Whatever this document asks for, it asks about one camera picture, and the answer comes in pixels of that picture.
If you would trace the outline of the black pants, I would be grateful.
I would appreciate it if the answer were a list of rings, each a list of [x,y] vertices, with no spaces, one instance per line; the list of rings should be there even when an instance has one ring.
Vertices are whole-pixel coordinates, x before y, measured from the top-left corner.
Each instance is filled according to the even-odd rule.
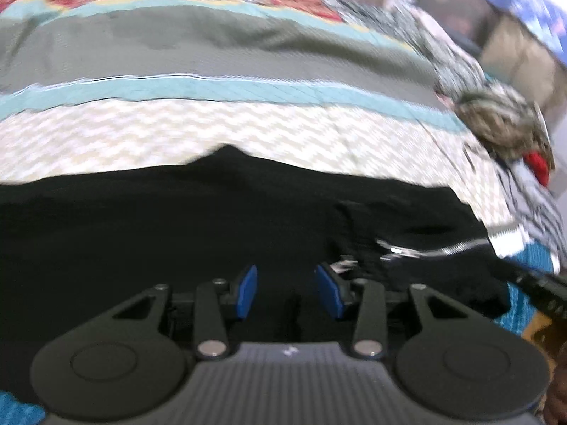
[[[158,283],[193,290],[259,270],[242,335],[346,335],[318,305],[313,271],[351,257],[401,292],[423,282],[489,318],[509,311],[492,249],[388,260],[486,236],[447,187],[319,173],[225,146],[181,166],[50,177],[1,188],[1,387],[32,402],[29,366],[47,341]]]

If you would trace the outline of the red cloth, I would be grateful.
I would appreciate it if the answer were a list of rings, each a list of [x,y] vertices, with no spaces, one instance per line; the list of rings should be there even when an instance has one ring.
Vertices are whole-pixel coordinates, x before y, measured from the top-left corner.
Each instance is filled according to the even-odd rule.
[[[548,163],[539,152],[529,152],[523,156],[525,164],[532,170],[538,182],[547,187],[550,181],[550,170]]]

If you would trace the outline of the olive crumpled garment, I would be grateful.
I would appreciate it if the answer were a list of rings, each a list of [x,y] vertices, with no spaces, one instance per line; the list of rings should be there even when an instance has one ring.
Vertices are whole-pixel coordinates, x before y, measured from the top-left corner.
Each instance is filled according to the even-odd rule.
[[[454,110],[489,154],[512,161],[537,153],[550,170],[555,169],[552,142],[539,105],[512,87],[493,81],[467,91]]]

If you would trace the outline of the black white patterned cloth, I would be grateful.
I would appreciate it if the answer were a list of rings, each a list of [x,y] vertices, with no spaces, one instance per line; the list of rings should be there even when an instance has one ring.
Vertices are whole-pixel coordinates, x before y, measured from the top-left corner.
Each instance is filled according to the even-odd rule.
[[[422,55],[435,71],[436,93],[448,99],[453,109],[463,93],[482,89],[493,81],[502,84],[487,78],[479,62],[445,35],[435,32],[433,19],[408,3],[395,3],[388,9],[382,9],[347,0],[323,2],[344,21],[403,41]],[[495,162],[511,214],[533,239],[564,259],[564,223],[551,191],[538,182],[523,157],[507,161],[486,151]]]

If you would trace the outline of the cardboard box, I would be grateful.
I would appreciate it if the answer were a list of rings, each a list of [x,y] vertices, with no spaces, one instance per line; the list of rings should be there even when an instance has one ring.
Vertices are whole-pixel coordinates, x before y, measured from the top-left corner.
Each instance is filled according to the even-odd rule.
[[[511,85],[543,111],[566,103],[566,67],[511,16],[501,16],[484,45],[484,72]]]

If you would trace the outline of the patterned teal grey bedsheet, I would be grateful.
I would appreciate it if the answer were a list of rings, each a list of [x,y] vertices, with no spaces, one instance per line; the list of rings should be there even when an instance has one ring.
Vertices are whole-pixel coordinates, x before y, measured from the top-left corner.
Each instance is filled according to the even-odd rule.
[[[388,314],[389,354],[347,353],[346,335],[252,341],[198,360],[158,333],[158,283],[45,342],[26,402],[1,387],[5,424],[535,424],[550,384],[541,351],[507,316],[529,298],[501,259],[552,273],[518,225],[496,165],[441,102],[432,65],[365,27],[254,4],[117,0],[1,15],[1,188],[50,177],[181,166],[232,146],[319,173],[447,187],[486,236],[388,260],[488,247],[509,291],[498,318]]]

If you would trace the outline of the blue printed bag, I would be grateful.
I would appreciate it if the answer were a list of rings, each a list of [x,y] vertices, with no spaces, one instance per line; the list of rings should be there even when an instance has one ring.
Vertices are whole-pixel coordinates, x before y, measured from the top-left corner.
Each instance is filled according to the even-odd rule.
[[[548,0],[487,0],[516,18],[560,62],[566,64],[566,12]]]

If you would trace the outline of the teal rimmed storage bin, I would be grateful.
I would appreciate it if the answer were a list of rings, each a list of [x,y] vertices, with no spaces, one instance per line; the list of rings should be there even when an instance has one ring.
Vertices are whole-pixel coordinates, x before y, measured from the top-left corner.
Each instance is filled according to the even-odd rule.
[[[487,0],[416,0],[460,48],[478,58],[499,16]]]

